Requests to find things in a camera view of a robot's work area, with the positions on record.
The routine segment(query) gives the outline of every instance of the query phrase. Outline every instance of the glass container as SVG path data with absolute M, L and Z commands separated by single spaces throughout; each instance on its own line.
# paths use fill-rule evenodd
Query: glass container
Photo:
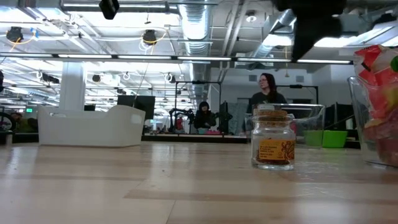
M 294 168 L 295 133 L 286 111 L 258 111 L 253 117 L 252 165 L 267 170 Z

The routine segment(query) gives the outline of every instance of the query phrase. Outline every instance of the jar label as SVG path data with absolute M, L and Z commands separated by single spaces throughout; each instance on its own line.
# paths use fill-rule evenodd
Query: jar label
M 259 158 L 272 160 L 293 160 L 294 140 L 273 140 L 260 141 Z

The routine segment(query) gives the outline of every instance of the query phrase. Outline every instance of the white plastic bin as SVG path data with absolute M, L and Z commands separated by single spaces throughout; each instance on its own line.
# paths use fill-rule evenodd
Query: white plastic bin
M 108 112 L 38 106 L 40 145 L 127 147 L 141 143 L 145 112 L 123 105 Z

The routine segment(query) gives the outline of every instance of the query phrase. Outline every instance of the black shirt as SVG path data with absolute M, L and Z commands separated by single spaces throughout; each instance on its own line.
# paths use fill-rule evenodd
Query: black shirt
M 262 92 L 258 92 L 251 97 L 250 104 L 248 106 L 246 113 L 251 114 L 253 112 L 252 109 L 253 105 L 263 104 L 263 103 L 287 103 L 287 102 L 285 97 L 280 93 L 276 93 L 275 99 L 271 100 L 269 99 L 269 95 L 265 95 Z

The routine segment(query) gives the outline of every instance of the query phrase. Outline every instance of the table surface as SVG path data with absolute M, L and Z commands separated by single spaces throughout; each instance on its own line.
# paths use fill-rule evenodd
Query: table surface
M 254 169 L 245 144 L 0 149 L 1 223 L 398 223 L 398 171 L 359 150 L 297 149 Z

